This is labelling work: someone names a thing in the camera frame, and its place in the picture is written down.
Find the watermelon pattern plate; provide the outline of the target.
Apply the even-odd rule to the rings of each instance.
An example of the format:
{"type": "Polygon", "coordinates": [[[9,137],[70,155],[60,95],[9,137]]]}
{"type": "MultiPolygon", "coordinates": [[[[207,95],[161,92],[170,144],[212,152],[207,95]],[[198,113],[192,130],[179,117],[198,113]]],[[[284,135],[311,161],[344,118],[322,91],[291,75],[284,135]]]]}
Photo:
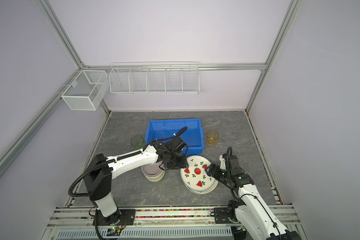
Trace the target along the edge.
{"type": "Polygon", "coordinates": [[[193,179],[206,179],[211,178],[209,177],[205,169],[208,167],[211,162],[202,157],[202,156],[190,156],[187,158],[188,167],[181,169],[181,179],[185,183],[185,181],[190,181],[193,179]]]}

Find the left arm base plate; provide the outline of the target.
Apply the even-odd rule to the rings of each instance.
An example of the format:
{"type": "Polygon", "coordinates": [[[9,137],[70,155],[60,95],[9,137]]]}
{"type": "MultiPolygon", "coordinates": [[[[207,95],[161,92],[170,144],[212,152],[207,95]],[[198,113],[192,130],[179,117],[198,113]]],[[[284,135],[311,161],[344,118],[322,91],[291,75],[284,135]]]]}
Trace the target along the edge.
{"type": "Polygon", "coordinates": [[[121,209],[109,217],[104,217],[100,211],[95,213],[93,226],[130,226],[134,224],[135,209],[121,209]]]}

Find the cream floral plate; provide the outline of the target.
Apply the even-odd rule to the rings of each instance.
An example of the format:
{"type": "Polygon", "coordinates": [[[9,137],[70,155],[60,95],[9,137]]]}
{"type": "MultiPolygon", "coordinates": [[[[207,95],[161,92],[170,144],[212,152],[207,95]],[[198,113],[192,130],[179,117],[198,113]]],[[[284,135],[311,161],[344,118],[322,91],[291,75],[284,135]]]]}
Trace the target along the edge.
{"type": "Polygon", "coordinates": [[[198,195],[204,195],[212,192],[217,185],[218,181],[212,180],[212,178],[185,181],[185,186],[188,190],[198,195]]]}

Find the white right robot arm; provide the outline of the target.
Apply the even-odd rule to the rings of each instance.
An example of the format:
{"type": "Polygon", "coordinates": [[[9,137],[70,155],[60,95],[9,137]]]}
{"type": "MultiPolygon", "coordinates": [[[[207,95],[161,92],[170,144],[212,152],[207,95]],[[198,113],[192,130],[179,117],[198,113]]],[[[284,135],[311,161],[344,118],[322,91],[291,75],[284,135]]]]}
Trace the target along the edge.
{"type": "Polygon", "coordinates": [[[217,224],[240,224],[254,240],[301,239],[296,231],[289,231],[273,214],[252,178],[240,167],[225,170],[211,164],[206,173],[237,195],[237,199],[229,201],[225,208],[214,208],[211,215],[217,224]]]}

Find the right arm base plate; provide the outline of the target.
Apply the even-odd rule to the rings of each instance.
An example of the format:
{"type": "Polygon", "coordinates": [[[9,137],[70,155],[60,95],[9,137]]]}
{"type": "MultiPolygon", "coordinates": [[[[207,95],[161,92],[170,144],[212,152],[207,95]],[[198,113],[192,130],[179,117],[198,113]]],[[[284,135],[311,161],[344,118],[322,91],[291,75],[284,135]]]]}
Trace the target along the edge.
{"type": "Polygon", "coordinates": [[[230,212],[227,207],[213,208],[210,214],[214,218],[216,224],[235,224],[235,219],[230,217],[230,212]]]}

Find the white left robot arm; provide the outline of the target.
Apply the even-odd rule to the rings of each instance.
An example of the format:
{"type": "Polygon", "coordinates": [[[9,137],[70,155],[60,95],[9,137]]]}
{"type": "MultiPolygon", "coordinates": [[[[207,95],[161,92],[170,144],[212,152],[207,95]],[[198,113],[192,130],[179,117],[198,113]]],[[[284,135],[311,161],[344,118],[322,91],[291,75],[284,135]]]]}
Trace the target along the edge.
{"type": "Polygon", "coordinates": [[[161,162],[163,170],[176,170],[187,167],[188,145],[180,139],[163,142],[154,140],[142,149],[124,155],[105,157],[95,156],[87,168],[84,184],[88,198],[103,217],[113,217],[120,213],[111,193],[112,180],[120,175],[144,165],[161,162]]]}

